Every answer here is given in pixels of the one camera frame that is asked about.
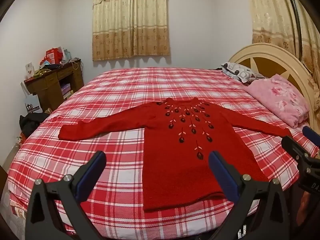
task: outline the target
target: plaid bedsheet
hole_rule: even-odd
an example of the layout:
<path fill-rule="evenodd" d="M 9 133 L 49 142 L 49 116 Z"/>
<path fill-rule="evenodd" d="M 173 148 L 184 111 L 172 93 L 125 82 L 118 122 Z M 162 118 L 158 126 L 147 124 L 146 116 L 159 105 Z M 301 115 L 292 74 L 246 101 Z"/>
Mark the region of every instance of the plaid bedsheet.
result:
<path fill-rule="evenodd" d="M 184 100 L 198 97 L 288 127 L 242 88 L 240 82 L 217 70 L 134 68 L 106 72 L 63 103 L 25 142 L 9 171 L 11 201 L 26 209 L 37 178 L 52 182 L 65 174 L 74 174 L 101 150 L 107 155 L 106 168 L 88 201 L 81 206 L 103 236 L 169 239 L 214 229 L 229 213 L 231 202 L 206 200 L 186 207 L 143 212 L 143 129 L 113 132 L 78 142 L 59 141 L 58 133 L 63 124 L 87 122 L 167 97 Z M 269 179 L 278 177 L 283 188 L 297 180 L 297 167 L 282 149 L 280 137 L 235 129 Z M 317 148 L 302 135 L 302 127 L 290 130 L 296 141 L 316 154 Z M 60 203 L 58 208 L 63 221 L 71 225 Z"/>

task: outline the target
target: gray patterned pillowcase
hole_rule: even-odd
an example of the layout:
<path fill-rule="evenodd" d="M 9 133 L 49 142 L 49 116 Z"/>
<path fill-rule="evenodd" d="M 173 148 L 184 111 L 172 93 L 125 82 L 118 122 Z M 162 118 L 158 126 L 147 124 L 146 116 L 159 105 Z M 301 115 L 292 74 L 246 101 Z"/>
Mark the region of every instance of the gray patterned pillowcase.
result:
<path fill-rule="evenodd" d="M 265 78 L 263 75 L 253 72 L 250 68 L 237 63 L 227 62 L 222 65 L 222 69 L 235 75 L 237 77 L 235 79 L 242 83 L 251 83 L 256 79 Z"/>
<path fill-rule="evenodd" d="M 231 77 L 231 78 L 233 78 L 233 79 L 236 79 L 236 80 L 240 81 L 240 78 L 238 78 L 237 75 L 231 73 L 230 71 L 226 70 L 225 68 L 222 68 L 222 71 L 223 71 L 223 73 L 225 73 L 227 76 L 229 76 L 229 77 Z"/>

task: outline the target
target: curtain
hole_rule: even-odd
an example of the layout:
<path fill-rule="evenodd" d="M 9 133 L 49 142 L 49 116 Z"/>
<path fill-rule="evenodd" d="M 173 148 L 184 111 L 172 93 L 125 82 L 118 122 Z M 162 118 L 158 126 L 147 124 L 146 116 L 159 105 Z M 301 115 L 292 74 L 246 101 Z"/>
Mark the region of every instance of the curtain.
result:
<path fill-rule="evenodd" d="M 266 42 L 299 58 L 298 28 L 290 0 L 251 0 L 252 43 Z"/>
<path fill-rule="evenodd" d="M 320 35 L 303 5 L 299 0 L 295 1 L 301 25 L 302 63 L 311 72 L 310 82 L 313 84 L 315 91 L 314 111 L 317 111 L 320 108 Z"/>
<path fill-rule="evenodd" d="M 93 60 L 170 55 L 167 0 L 94 0 Z"/>

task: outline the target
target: bolt head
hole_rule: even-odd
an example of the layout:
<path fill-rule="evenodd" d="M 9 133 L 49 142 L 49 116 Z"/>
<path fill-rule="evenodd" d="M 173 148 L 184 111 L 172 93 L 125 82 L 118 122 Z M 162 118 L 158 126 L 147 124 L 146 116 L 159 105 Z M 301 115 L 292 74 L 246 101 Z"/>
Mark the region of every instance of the bolt head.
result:
<path fill-rule="evenodd" d="M 35 184 L 40 185 L 42 183 L 42 179 L 36 179 Z"/>
<path fill-rule="evenodd" d="M 68 175 L 64 176 L 64 177 L 63 177 L 63 180 L 64 180 L 64 181 L 70 181 L 70 180 L 72 180 L 72 175 L 69 175 L 69 174 L 68 174 Z"/>
<path fill-rule="evenodd" d="M 250 181 L 251 180 L 251 176 L 249 174 L 244 174 L 242 175 L 242 179 L 245 181 Z"/>
<path fill-rule="evenodd" d="M 272 183 L 275 184 L 275 185 L 279 185 L 280 181 L 279 181 L 279 179 L 275 178 L 275 179 L 272 180 Z"/>

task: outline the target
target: black bag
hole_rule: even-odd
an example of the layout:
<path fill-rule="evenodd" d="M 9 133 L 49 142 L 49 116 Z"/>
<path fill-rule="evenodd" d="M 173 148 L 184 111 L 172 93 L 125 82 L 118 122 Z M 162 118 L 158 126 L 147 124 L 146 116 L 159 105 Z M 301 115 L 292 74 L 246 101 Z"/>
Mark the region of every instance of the black bag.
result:
<path fill-rule="evenodd" d="M 21 115 L 19 124 L 25 137 L 28 138 L 48 116 L 47 113 L 30 113 L 26 117 Z"/>

